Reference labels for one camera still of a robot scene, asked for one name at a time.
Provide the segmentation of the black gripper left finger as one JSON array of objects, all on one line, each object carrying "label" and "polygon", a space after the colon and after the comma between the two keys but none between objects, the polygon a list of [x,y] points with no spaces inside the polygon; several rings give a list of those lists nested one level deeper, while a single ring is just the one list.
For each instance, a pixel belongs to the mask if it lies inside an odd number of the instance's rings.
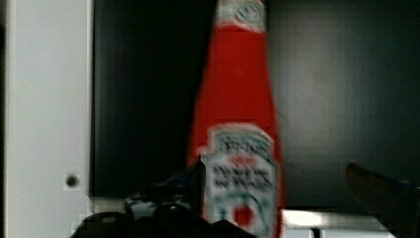
[{"label": "black gripper left finger", "polygon": [[128,196],[122,212],[88,216],[69,238],[257,238],[225,218],[209,222],[202,217],[205,176],[198,160]]}]

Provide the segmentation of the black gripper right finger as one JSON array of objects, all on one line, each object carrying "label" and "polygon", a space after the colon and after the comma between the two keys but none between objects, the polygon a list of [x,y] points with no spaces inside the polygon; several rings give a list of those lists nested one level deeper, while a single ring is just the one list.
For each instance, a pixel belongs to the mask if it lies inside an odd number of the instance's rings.
[{"label": "black gripper right finger", "polygon": [[419,238],[419,185],[349,163],[345,184],[355,200],[395,238]]}]

